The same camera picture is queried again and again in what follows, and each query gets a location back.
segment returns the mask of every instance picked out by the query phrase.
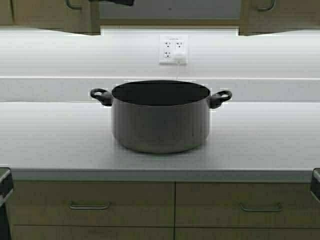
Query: electrical outlet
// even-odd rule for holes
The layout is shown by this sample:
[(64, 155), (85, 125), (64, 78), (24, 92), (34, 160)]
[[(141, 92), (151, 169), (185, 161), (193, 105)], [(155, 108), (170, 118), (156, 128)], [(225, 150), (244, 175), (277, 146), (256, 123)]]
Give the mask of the electrical outlet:
[(170, 51), (166, 51), (164, 52), (164, 58), (165, 59), (170, 59), (172, 56), (171, 56), (171, 52)]
[(188, 36), (160, 36), (159, 62), (161, 64), (188, 63)]

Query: outlet cover plate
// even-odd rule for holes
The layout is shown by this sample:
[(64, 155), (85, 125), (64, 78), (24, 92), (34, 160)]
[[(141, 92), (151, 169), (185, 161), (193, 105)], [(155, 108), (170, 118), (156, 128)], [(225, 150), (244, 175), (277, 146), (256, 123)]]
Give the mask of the outlet cover plate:
[(159, 41), (159, 63), (178, 64), (174, 55), (184, 52), (185, 58), (180, 60), (180, 64), (188, 63), (188, 36), (187, 35), (161, 35)]

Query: countertop edge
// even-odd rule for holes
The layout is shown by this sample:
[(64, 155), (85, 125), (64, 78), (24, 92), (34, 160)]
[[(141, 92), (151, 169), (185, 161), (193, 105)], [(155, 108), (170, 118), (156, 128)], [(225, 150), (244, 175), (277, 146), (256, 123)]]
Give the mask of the countertop edge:
[(312, 170), (21, 170), (12, 169), (14, 181), (86, 181), (86, 182), (212, 182), (212, 183), (305, 183)]

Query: pot handle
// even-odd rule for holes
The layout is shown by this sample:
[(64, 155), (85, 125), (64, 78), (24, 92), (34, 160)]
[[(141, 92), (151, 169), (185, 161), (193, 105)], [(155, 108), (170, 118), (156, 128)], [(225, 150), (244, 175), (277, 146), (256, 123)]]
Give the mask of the pot handle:
[(90, 96), (97, 99), (104, 106), (112, 106), (113, 97), (110, 92), (101, 88), (92, 89)]
[(216, 94), (210, 97), (210, 108), (216, 109), (221, 106), (225, 101), (228, 101), (232, 98), (232, 92), (228, 90), (217, 92)]

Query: pot rim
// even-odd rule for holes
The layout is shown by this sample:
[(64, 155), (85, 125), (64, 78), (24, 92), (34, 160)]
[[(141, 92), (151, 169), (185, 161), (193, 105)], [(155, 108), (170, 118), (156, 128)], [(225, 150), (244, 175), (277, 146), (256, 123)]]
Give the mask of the pot rim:
[[(184, 103), (184, 104), (176, 104), (176, 105), (145, 105), (145, 104), (136, 104), (136, 103), (131, 103), (131, 102), (127, 102), (127, 101), (123, 101), (123, 100), (120, 100), (119, 98), (115, 97), (114, 96), (114, 91), (116, 88), (118, 87), (121, 87), (123, 85), (126, 85), (126, 84), (130, 84), (130, 83), (143, 83), (143, 82), (159, 82), (159, 81), (162, 81), (162, 82), (171, 82), (171, 83), (188, 83), (188, 84), (194, 84), (194, 85), (198, 85), (198, 86), (201, 86), (203, 88), (206, 88), (208, 90), (208, 95), (200, 100), (197, 100), (197, 101), (193, 101), (193, 102), (189, 102), (189, 103)], [(206, 86), (204, 85), (201, 85), (201, 84), (198, 84), (198, 83), (194, 83), (194, 82), (191, 82), (191, 81), (179, 81), (179, 80), (133, 80), (133, 81), (130, 81), (130, 82), (126, 82), (126, 83), (123, 83), (123, 84), (120, 84), (116, 87), (114, 87), (111, 91), (111, 95), (112, 95), (112, 98), (113, 99), (116, 99), (117, 101), (120, 101), (121, 103), (124, 103), (124, 104), (129, 104), (129, 105), (134, 105), (134, 106), (139, 106), (139, 107), (153, 107), (153, 108), (171, 108), (171, 107), (176, 107), (176, 106), (187, 106), (187, 105), (190, 105), (190, 104), (196, 104), (196, 103), (199, 103), (203, 100), (207, 100), (208, 97), (211, 96), (211, 90), (209, 88), (207, 88)]]

